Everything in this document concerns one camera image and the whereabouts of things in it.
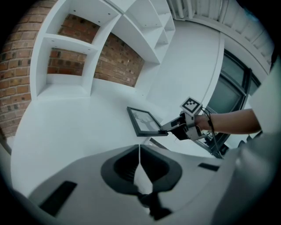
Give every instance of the brick wall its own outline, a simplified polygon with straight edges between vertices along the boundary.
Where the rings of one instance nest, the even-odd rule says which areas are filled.
[[[33,45],[46,15],[57,0],[36,2],[14,27],[0,54],[0,135],[14,136],[30,103],[29,67]],[[60,35],[91,43],[99,26],[68,15]],[[86,55],[62,49],[50,54],[48,73],[82,75]],[[99,58],[95,78],[134,87],[143,59],[128,45],[110,34]]]

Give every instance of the glass window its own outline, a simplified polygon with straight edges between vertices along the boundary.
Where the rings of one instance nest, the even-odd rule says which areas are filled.
[[[258,85],[253,80],[251,80],[249,95],[252,96],[258,88]]]
[[[224,55],[223,57],[223,65],[221,70],[223,71],[223,73],[229,75],[232,79],[234,79],[238,84],[242,86],[244,69],[226,55]]]
[[[216,113],[231,112],[242,94],[221,76],[210,99],[208,107]]]

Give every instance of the white shelving unit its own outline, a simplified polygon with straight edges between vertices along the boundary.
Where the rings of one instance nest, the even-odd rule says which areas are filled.
[[[100,26],[91,44],[57,34],[68,14]],[[148,78],[153,79],[157,74],[175,32],[167,1],[58,0],[42,24],[34,45],[30,66],[32,100],[89,97],[94,71],[110,32],[146,61],[147,66],[135,87],[136,92],[146,96],[150,87]],[[86,54],[82,76],[47,74],[53,47]]]

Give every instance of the window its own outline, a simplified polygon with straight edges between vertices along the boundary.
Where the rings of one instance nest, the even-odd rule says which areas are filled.
[[[253,95],[259,85],[260,82],[252,74],[252,70],[225,50],[220,76],[207,109],[212,113],[229,113],[240,110],[244,107],[248,95]],[[224,142],[229,134],[217,133],[215,135],[220,152],[224,154],[226,151]],[[205,140],[202,139],[200,143],[198,142],[201,146],[202,143],[209,148],[209,152],[216,150],[211,132],[208,133]]]

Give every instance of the human arm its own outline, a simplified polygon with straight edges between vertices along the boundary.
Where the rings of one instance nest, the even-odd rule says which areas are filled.
[[[201,130],[211,131],[208,120],[206,115],[198,115],[195,117],[195,125]],[[211,121],[215,132],[225,134],[253,134],[261,130],[252,109],[211,114]]]

